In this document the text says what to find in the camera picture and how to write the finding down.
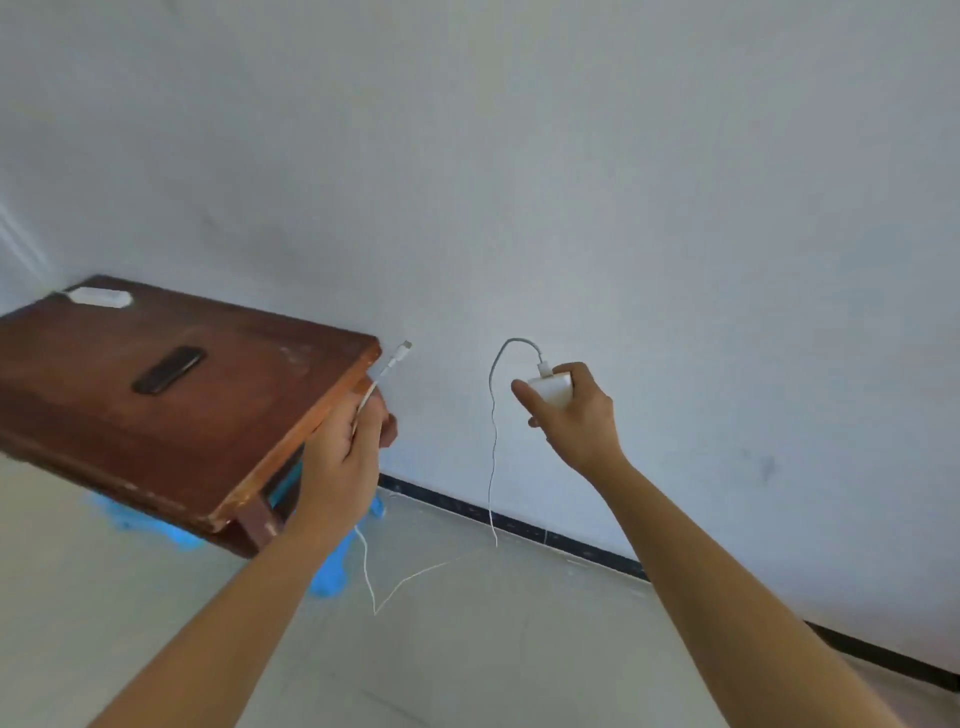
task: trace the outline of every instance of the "person's right hand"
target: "person's right hand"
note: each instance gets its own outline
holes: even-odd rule
[[[524,381],[511,385],[527,411],[531,427],[541,427],[547,442],[563,461],[590,480],[597,469],[622,459],[623,451],[613,421],[613,400],[597,386],[586,364],[561,364],[554,374],[570,372],[573,399],[564,409],[548,404]]]

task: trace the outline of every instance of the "black baseboard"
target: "black baseboard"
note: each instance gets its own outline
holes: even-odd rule
[[[388,491],[400,493],[404,496],[420,500],[424,503],[443,508],[450,513],[456,513],[459,516],[479,521],[481,523],[490,522],[490,516],[487,509],[472,503],[467,503],[455,497],[444,496],[427,488],[423,488],[413,483],[408,483],[399,478],[382,474],[380,476],[380,486]],[[547,531],[544,528],[531,525],[517,519],[502,516],[499,513],[493,514],[493,525],[500,530],[512,533],[520,538],[533,541],[538,544],[544,544],[558,551],[563,551],[572,556],[578,556],[594,564],[620,571],[621,573],[635,576],[649,582],[643,566],[635,559],[628,559],[626,556],[620,556],[602,548],[590,546],[580,541],[568,539],[559,533]],[[808,622],[810,628],[819,635],[820,639],[829,644],[838,652],[855,657],[868,663],[873,663],[880,667],[906,675],[914,680],[922,680],[930,685],[943,688],[951,692],[960,692],[960,675],[955,672],[929,665],[912,657],[901,655],[898,652],[858,640],[856,637],[827,629],[819,624]]]

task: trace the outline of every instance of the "table leg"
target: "table leg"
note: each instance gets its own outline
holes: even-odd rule
[[[283,529],[283,521],[260,494],[240,506],[237,520],[260,551]]]

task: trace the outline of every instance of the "black phone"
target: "black phone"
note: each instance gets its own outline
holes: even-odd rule
[[[206,359],[200,347],[177,347],[133,381],[138,395],[158,395]]]

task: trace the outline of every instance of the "white charging cable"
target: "white charging cable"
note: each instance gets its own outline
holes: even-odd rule
[[[496,441],[500,437],[500,433],[496,428],[496,396],[493,394],[493,370],[496,369],[496,364],[500,361],[500,356],[503,355],[504,350],[514,342],[520,344],[529,344],[534,349],[537,350],[537,356],[540,358],[540,364],[537,365],[537,368],[540,370],[540,376],[550,376],[553,374],[553,369],[550,368],[550,365],[547,363],[546,359],[543,358],[543,351],[530,339],[524,339],[519,336],[516,336],[512,339],[507,339],[503,342],[503,346],[500,347],[500,351],[496,353],[496,357],[493,358],[493,364],[490,367],[490,376],[487,377],[487,386],[490,388],[490,401],[492,407],[490,409],[490,421],[493,423],[493,448],[491,450],[491,468],[490,468],[490,482],[487,483],[487,515],[490,517],[490,531],[493,532],[493,546],[494,548],[500,548],[500,540],[496,536],[496,529],[493,527],[493,508],[491,505],[491,496],[493,493],[493,476],[496,474]]]
[[[546,359],[543,358],[543,352],[540,350],[540,347],[537,346],[537,345],[536,345],[534,342],[532,342],[530,339],[524,339],[524,338],[520,338],[520,337],[514,337],[514,338],[507,339],[507,340],[503,343],[503,346],[500,347],[500,351],[497,352],[496,357],[493,359],[493,364],[492,364],[491,367],[490,367],[490,375],[487,377],[487,385],[488,385],[488,387],[490,388],[490,399],[491,399],[491,402],[492,402],[492,408],[491,408],[491,411],[490,411],[490,419],[491,419],[491,422],[493,423],[493,448],[492,448],[492,451],[491,451],[492,466],[491,466],[491,470],[490,470],[490,482],[487,484],[487,515],[488,515],[488,517],[489,517],[489,519],[490,519],[490,531],[491,531],[491,533],[493,534],[493,547],[494,547],[494,548],[499,548],[499,547],[500,547],[500,540],[499,540],[499,538],[498,538],[497,535],[496,535],[496,528],[493,527],[493,509],[492,509],[492,501],[491,501],[492,490],[493,490],[493,476],[496,474],[496,441],[499,439],[499,432],[497,431],[497,427],[496,427],[496,417],[495,417],[495,415],[496,415],[496,396],[493,394],[493,370],[496,369],[497,362],[500,361],[500,356],[503,354],[504,350],[506,350],[506,348],[507,348],[508,345],[510,345],[510,344],[512,344],[512,343],[514,343],[514,342],[520,342],[520,343],[522,343],[522,344],[529,344],[531,347],[533,347],[533,348],[537,351],[537,356],[540,358],[540,363],[537,365],[538,370],[540,371],[540,376],[550,376],[550,375],[553,374],[553,370],[551,369],[549,363],[547,363]],[[387,374],[388,371],[390,371],[390,369],[391,369],[398,361],[400,361],[404,356],[407,355],[407,353],[410,351],[410,349],[411,349],[412,347],[413,347],[413,344],[411,344],[409,341],[404,341],[399,347],[396,348],[396,352],[394,352],[394,355],[390,358],[390,361],[388,361],[388,362],[387,362],[387,365],[380,371],[380,374],[378,374],[378,375],[376,376],[376,378],[373,380],[372,384],[370,385],[370,388],[367,390],[367,393],[363,396],[363,399],[360,400],[360,406],[357,407],[357,413],[358,413],[358,414],[359,414],[360,410],[363,409],[363,406],[367,403],[367,400],[370,399],[370,396],[373,394],[373,390],[376,389],[376,387],[377,387],[377,385],[379,384],[380,380]],[[365,537],[365,536],[363,535],[363,533],[360,531],[360,526],[359,526],[359,525],[354,526],[354,527],[353,527],[353,530],[354,530],[354,532],[356,533],[356,535],[359,537],[361,543],[363,544],[363,577],[364,577],[364,580],[367,582],[367,589],[368,589],[368,591],[370,592],[370,599],[371,599],[371,602],[373,603],[373,616],[374,616],[374,617],[376,617],[376,616],[380,613],[380,611],[387,605],[387,602],[390,601],[391,597],[392,597],[394,594],[396,594],[396,591],[397,591],[400,587],[402,587],[404,584],[406,584],[408,581],[410,581],[411,579],[415,579],[415,578],[417,578],[418,576],[420,576],[421,574],[427,573],[428,571],[432,571],[432,570],[434,570],[434,569],[439,569],[440,567],[445,567],[445,566],[449,566],[450,564],[454,564],[454,563],[460,561],[461,559],[466,559],[468,556],[471,556],[471,555],[473,555],[474,553],[477,553],[477,552],[478,552],[478,550],[470,551],[470,552],[468,552],[468,553],[465,553],[465,554],[462,555],[462,556],[458,556],[458,557],[455,558],[455,559],[450,559],[449,561],[444,561],[442,564],[435,564],[435,565],[432,566],[432,567],[427,567],[426,569],[421,569],[421,570],[418,571],[417,573],[410,574],[410,576],[407,576],[407,577],[405,577],[405,578],[403,578],[403,579],[400,579],[400,581],[398,581],[397,584],[396,584],[396,586],[394,587],[394,590],[391,591],[391,592],[387,595],[387,598],[384,599],[382,602],[380,602],[379,605],[377,605],[377,603],[376,603],[376,595],[373,593],[373,584],[372,584],[371,581],[370,581],[370,573],[369,573],[368,570],[367,570],[367,559],[368,559],[368,556],[370,555],[370,546],[367,544],[367,539],[366,539],[366,537]]]

